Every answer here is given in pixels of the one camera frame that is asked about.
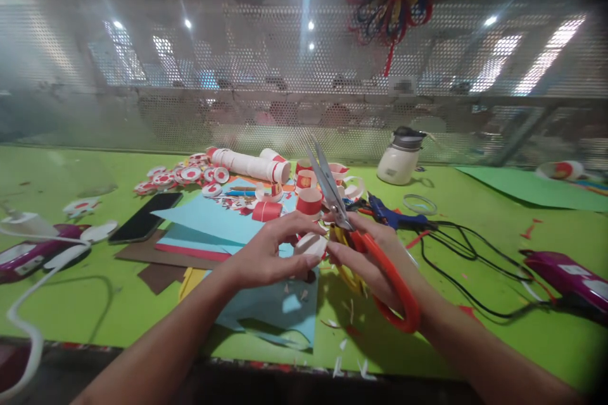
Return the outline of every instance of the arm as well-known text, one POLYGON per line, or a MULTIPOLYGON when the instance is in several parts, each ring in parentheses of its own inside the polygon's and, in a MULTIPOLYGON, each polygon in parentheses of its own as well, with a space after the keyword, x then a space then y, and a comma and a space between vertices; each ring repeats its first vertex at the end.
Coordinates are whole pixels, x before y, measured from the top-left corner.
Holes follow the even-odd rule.
MULTIPOLYGON (((479 323, 444 300, 403 251, 395 231, 358 214, 352 224, 369 232, 393 262, 418 300, 420 333, 465 377, 488 404, 572 404, 581 397, 564 382, 528 361, 479 323)), ((359 274, 373 293, 396 311, 399 300, 390 283, 368 255, 330 242, 332 261, 359 274)))
POLYGON ((266 223, 249 244, 121 353, 73 403, 167 403, 186 377, 213 322, 239 290, 279 282, 319 263, 319 258, 308 255, 278 257, 280 243, 306 232, 325 234, 300 212, 266 223))

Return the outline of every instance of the scissors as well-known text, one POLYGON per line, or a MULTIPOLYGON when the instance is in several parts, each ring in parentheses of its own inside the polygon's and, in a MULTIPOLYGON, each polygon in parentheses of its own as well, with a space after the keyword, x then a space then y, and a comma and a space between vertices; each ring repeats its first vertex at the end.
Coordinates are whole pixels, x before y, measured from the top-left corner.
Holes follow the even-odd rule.
MULTIPOLYGON (((342 201, 342 198, 338 193, 338 187, 331 174, 331 170, 329 169, 325 154, 316 140, 314 141, 314 144, 318 161, 315 159, 312 150, 310 150, 308 146, 306 146, 306 152, 308 153, 310 163, 317 176, 327 205, 329 206, 329 211, 334 216, 335 225, 331 228, 332 232, 341 244, 347 245, 360 253, 370 254, 377 261, 393 284, 393 288, 395 289, 399 300, 401 300, 405 314, 403 319, 399 318, 385 303, 374 296, 374 302, 376 303, 378 310, 380 310, 384 317, 396 328, 407 333, 416 332, 420 324, 418 302, 397 272, 393 263, 386 257, 374 238, 369 233, 357 231, 350 223, 344 201, 342 201)), ((361 294, 364 282, 358 275, 353 274, 352 277, 349 276, 347 272, 344 271, 343 266, 338 266, 338 272, 352 291, 361 294)))

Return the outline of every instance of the window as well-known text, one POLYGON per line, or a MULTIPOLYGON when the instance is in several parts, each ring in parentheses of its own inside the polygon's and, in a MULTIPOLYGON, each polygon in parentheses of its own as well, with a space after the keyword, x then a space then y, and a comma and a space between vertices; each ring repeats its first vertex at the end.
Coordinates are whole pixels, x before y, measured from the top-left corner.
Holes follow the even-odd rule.
POLYGON ((502 71, 502 67, 507 62, 509 56, 515 51, 521 35, 511 35, 498 40, 492 55, 483 65, 481 72, 471 87, 471 92, 484 92, 488 90, 494 83, 502 71))
POLYGON ((158 53, 158 57, 160 58, 160 63, 163 65, 163 69, 165 70, 165 74, 169 77, 171 82, 182 81, 182 75, 179 72, 179 67, 177 66, 177 60, 175 60, 175 55, 173 53, 173 45, 168 39, 160 38, 157 36, 153 36, 154 45, 156 46, 156 52, 158 53))
POLYGON ((542 54, 536 58, 535 62, 532 64, 532 67, 520 81, 519 85, 515 89, 515 95, 528 95, 532 89, 536 87, 543 74, 545 74, 545 72, 551 67, 559 53, 566 46, 566 44, 568 44, 568 41, 570 41, 584 21, 584 16, 565 21, 555 31, 545 46, 544 52, 542 52, 542 54))
POLYGON ((131 38, 126 29, 118 22, 112 23, 104 21, 103 23, 108 35, 112 38, 116 54, 125 69, 127 82, 133 80, 146 80, 146 74, 144 73, 139 58, 137 58, 137 54, 131 43, 131 38))

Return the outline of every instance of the hand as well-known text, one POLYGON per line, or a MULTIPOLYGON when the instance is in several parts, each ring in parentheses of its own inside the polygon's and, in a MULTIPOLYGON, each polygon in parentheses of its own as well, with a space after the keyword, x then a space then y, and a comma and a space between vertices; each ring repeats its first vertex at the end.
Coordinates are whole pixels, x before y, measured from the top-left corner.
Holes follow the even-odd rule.
MULTIPOLYGON (((332 217, 331 214, 328 214, 323 219, 333 221, 332 217)), ((397 267, 399 274, 419 303, 424 296, 435 293, 409 258, 395 230, 357 213, 348 213, 348 219, 358 231, 367 232, 374 238, 387 258, 397 267)), ((371 255, 356 252, 344 244, 335 242, 335 239, 331 239, 327 244, 327 250, 331 257, 330 261, 337 265, 347 266, 352 272, 363 278, 378 299, 393 310, 403 314, 401 301, 397 297, 391 282, 371 255)))
POLYGON ((279 257, 279 245, 295 244, 296 234, 326 232, 302 212, 268 221, 241 250, 215 269, 226 274, 236 290, 272 285, 293 276, 304 276, 319 264, 317 256, 301 254, 290 258, 279 257))

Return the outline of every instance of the black cable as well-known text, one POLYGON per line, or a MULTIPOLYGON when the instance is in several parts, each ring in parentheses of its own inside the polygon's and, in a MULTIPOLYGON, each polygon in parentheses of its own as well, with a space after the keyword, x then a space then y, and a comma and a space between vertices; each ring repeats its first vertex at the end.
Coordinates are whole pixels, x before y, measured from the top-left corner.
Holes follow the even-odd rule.
MULTIPOLYGON (((506 256, 504 253, 500 252, 496 247, 494 247, 492 244, 490 244, 486 239, 484 239, 480 234, 476 233, 475 231, 466 228, 466 227, 462 227, 460 225, 456 225, 455 223, 451 223, 449 221, 444 221, 444 222, 439 222, 439 224, 441 225, 446 225, 446 226, 454 226, 456 227, 459 232, 462 234, 465 242, 468 244, 469 249, 468 252, 472 254, 472 256, 468 256, 466 254, 462 254, 461 252, 458 252, 453 246, 451 246, 450 244, 448 244, 447 242, 439 239, 437 236, 433 235, 434 233, 439 233, 442 235, 447 236, 449 239, 451 239, 452 241, 454 241, 457 245, 459 245, 461 248, 466 249, 466 247, 461 244, 459 241, 455 240, 454 238, 452 238, 451 236, 449 236, 448 234, 442 232, 442 231, 435 231, 435 232, 430 232, 429 236, 432 237, 434 240, 437 240, 438 242, 440 242, 441 244, 443 244, 444 246, 446 246, 447 248, 449 248, 449 250, 453 251, 454 253, 456 253, 458 256, 465 258, 469 261, 475 261, 476 259, 480 259, 483 262, 485 262, 486 264, 493 266, 494 268, 496 268, 497 270, 501 271, 502 273, 506 273, 506 275, 508 275, 509 277, 513 277, 516 280, 526 280, 522 277, 519 277, 517 275, 514 275, 513 273, 504 270, 503 268, 499 267, 498 265, 492 263, 489 259, 482 257, 481 255, 479 255, 479 253, 477 253, 477 251, 475 250, 475 248, 472 246, 472 244, 469 242, 469 239, 467 238, 466 234, 464 233, 464 230, 467 230, 471 233, 473 233, 474 235, 478 236, 481 240, 484 241, 485 244, 487 244, 488 246, 490 246, 495 252, 497 252, 499 255, 501 255, 503 258, 505 258, 508 262, 516 265, 517 267, 521 268, 522 270, 524 270, 528 275, 529 278, 527 279, 528 281, 532 280, 532 274, 530 271, 528 271, 525 267, 521 266, 519 263, 517 263, 517 261, 514 261, 513 259, 509 258, 508 256, 506 256)), ((527 313, 528 311, 535 309, 535 308, 539 308, 539 307, 545 307, 545 306, 550 306, 551 302, 550 301, 540 301, 540 302, 535 302, 532 304, 528 304, 520 309, 517 309, 511 313, 501 313, 501 312, 497 312, 494 311, 488 307, 486 307, 484 304, 482 304, 479 300, 477 300, 477 298, 475 298, 463 285, 461 285, 455 278, 453 278, 450 274, 448 274, 446 271, 442 270, 439 266, 435 265, 434 263, 432 263, 426 256, 425 252, 424 252, 424 237, 420 238, 420 246, 421 246, 421 254, 422 254, 422 258, 423 260, 433 269, 435 269, 437 272, 439 272, 441 275, 443 275, 445 278, 447 278, 454 286, 456 286, 456 288, 458 288, 465 296, 467 296, 472 302, 474 302, 475 304, 477 304, 479 306, 479 308, 481 308, 482 310, 486 311, 487 313, 493 315, 493 316, 497 316, 499 318, 504 318, 506 320, 510 320, 513 318, 517 318, 519 316, 524 315, 525 313, 527 313)))

